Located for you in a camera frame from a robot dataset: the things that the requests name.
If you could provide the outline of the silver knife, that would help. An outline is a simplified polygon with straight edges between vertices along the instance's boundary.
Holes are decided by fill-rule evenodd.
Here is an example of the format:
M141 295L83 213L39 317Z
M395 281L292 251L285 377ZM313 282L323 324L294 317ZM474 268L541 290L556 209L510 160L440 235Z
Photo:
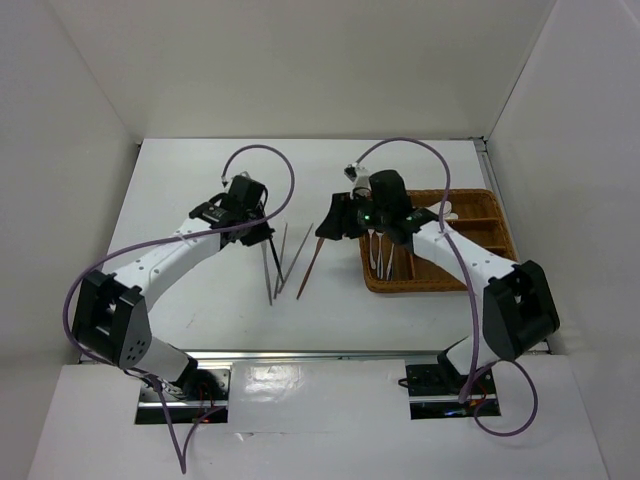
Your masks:
M263 261L263 273L265 279L265 287L268 298L269 306L273 305L272 298L272 287L271 287L271 277L269 272L269 263L268 263L268 250L267 250L267 241L263 241L261 244L261 253L262 253L262 261Z

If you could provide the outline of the small silver fork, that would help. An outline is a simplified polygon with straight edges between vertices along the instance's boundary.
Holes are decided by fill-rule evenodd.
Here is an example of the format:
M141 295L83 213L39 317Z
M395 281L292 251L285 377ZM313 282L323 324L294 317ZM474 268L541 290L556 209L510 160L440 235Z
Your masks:
M369 265L374 271L378 268L378 256L377 256L377 235L374 230L368 231L369 235Z

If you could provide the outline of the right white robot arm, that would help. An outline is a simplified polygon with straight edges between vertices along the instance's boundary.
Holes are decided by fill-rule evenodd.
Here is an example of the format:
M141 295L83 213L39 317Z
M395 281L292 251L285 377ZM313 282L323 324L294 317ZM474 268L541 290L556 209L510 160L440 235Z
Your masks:
M436 379L448 392L466 392L477 372L497 361L514 361L560 326L542 267L500 257L454 230L441 213L413 206L395 170L368 178L366 187L335 193L315 231L319 239L384 234L462 282L468 289L471 333L438 357Z

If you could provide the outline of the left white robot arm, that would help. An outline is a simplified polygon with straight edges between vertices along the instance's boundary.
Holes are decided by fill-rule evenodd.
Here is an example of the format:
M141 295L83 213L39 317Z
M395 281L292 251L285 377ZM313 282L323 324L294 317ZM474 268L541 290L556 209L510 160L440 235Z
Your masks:
M157 378L176 399L215 388L195 358L153 336L149 313L178 280L228 244L270 240L267 197L265 185L237 175L225 191L196 206L169 242L113 273L91 271L80 284L73 338L121 370Z

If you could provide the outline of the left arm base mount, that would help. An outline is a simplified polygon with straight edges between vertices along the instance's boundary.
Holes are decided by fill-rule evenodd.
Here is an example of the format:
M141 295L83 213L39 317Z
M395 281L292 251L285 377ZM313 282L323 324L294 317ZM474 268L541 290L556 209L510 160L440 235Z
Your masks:
M229 419L231 368L222 366L199 370L184 389L159 381L169 418L173 424L226 424ZM142 380L134 420L136 425L165 425L160 395L153 383Z

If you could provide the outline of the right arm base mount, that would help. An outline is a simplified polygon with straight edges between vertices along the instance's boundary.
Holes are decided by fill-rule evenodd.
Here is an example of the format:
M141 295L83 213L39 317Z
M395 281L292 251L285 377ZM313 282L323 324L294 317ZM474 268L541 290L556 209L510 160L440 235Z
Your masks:
M501 415L491 371L475 382L464 403L458 402L458 389L445 381L438 365L407 365L405 371L397 384L408 393L412 420L467 418L472 417L476 409L480 416Z

